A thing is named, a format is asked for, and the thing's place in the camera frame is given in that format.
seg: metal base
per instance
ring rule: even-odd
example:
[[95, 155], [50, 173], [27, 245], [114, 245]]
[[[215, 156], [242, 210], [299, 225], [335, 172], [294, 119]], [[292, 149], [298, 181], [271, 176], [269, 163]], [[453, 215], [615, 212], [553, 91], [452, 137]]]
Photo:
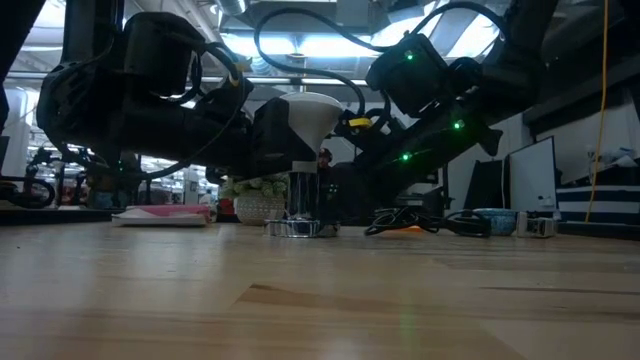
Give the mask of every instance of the metal base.
[[317, 220], [268, 220], [264, 234], [288, 238], [336, 237], [340, 224], [323, 224]]

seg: yellow cable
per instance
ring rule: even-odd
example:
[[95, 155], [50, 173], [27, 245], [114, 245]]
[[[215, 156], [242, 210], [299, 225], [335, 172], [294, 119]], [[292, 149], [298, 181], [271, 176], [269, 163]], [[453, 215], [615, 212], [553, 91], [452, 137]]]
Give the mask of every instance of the yellow cable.
[[591, 210], [593, 208], [593, 200], [596, 197], [596, 184], [598, 181], [598, 163], [600, 162], [600, 147], [602, 146], [602, 133], [604, 133], [604, 118], [607, 110], [607, 49], [609, 47], [609, 0], [604, 0], [604, 34], [602, 44], [602, 104], [600, 105], [600, 133], [598, 134], [598, 145], [596, 146], [596, 162], [593, 170], [593, 183], [591, 184], [591, 199], [589, 200], [589, 209], [584, 219], [585, 223], [589, 222]]

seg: wooden table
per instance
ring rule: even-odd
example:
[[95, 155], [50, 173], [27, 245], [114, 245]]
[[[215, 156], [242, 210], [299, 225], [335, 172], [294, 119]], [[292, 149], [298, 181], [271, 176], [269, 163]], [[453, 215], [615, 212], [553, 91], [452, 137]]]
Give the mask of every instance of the wooden table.
[[639, 359], [640, 243], [0, 228], [0, 359]]

